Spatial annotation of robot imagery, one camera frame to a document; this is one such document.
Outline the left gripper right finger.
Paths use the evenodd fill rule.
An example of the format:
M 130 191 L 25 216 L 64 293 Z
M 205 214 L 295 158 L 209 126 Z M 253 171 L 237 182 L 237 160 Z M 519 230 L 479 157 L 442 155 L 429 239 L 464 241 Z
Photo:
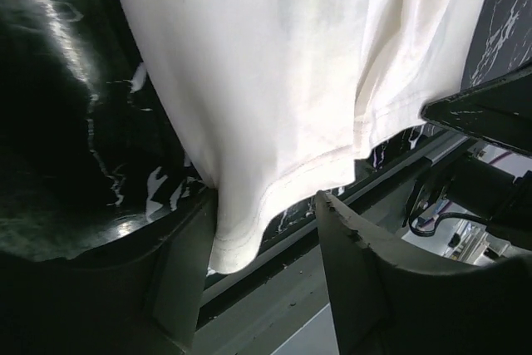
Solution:
M 315 205 L 340 353 L 530 353 L 529 255 L 469 265 L 407 243 L 329 193 Z

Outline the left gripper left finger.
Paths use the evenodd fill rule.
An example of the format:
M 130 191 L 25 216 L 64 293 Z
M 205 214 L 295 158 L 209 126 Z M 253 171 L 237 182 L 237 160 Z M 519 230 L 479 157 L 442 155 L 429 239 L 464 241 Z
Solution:
M 191 353 L 216 211 L 214 195 L 186 200 L 70 261 L 3 254 L 2 353 Z

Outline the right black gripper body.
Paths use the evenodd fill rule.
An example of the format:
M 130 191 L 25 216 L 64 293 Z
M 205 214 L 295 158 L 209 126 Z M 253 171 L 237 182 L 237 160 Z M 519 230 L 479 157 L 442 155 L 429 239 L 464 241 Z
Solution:
M 531 172 L 516 177 L 485 162 L 483 142 L 464 141 L 431 163 L 416 179 L 406 202 L 405 226 L 418 237 L 431 237 L 458 212 L 437 203 L 448 200 L 471 213 L 465 219 L 518 247 L 531 246 Z

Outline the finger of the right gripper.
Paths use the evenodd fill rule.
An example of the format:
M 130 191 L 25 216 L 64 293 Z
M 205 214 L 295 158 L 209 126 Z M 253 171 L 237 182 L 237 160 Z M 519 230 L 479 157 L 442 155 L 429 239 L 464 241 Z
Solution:
M 531 150 L 531 68 L 423 106 L 421 118 L 511 151 Z

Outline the white coca-cola t-shirt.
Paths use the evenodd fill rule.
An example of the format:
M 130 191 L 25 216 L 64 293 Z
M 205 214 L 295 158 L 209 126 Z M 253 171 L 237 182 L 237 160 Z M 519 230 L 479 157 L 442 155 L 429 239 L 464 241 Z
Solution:
M 158 97 L 218 191 L 209 266 L 459 91 L 484 0 L 120 0 Z

